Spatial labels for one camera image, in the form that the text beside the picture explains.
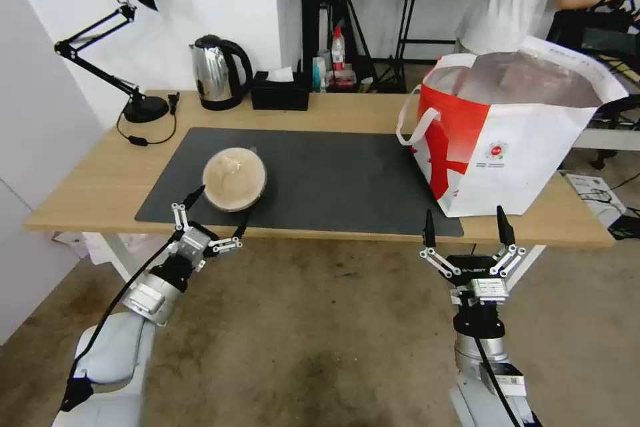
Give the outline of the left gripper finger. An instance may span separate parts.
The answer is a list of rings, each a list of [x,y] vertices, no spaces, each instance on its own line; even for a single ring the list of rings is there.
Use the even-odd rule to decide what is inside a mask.
[[[236,230],[230,238],[210,241],[207,246],[207,254],[219,255],[230,250],[242,248],[242,239],[247,229],[250,216],[251,212],[249,210],[246,210],[243,214],[241,223],[237,226]]]
[[[201,185],[195,191],[189,193],[182,202],[173,202],[171,211],[174,217],[174,230],[176,232],[185,233],[190,229],[187,212],[194,206],[195,202],[201,197],[205,190],[205,186]]]

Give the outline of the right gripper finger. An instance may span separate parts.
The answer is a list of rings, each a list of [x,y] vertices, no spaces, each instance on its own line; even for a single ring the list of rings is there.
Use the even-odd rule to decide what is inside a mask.
[[[444,278],[453,278],[456,275],[456,267],[445,257],[436,251],[436,235],[433,223],[433,215],[430,209],[425,216],[425,225],[422,231],[423,249],[419,256],[428,261]]]
[[[497,206],[497,227],[501,248],[492,257],[495,261],[492,275],[507,278],[525,257],[525,248],[516,244],[513,227],[501,205]]]

